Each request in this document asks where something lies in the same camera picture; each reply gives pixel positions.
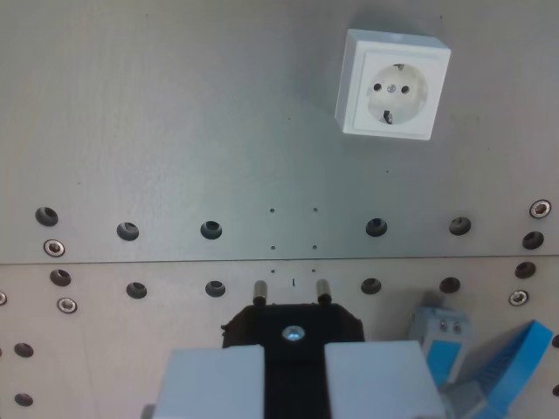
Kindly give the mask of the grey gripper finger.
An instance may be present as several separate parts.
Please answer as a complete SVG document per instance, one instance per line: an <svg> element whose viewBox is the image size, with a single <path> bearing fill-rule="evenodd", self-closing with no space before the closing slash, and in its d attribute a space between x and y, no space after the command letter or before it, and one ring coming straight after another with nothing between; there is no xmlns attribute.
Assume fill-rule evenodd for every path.
<svg viewBox="0 0 559 419"><path fill-rule="evenodd" d="M263 347L175 350L141 417L263 418L265 371Z"/></svg>
<svg viewBox="0 0 559 419"><path fill-rule="evenodd" d="M325 346L333 418L445 418L445 406L416 341Z"/></svg>

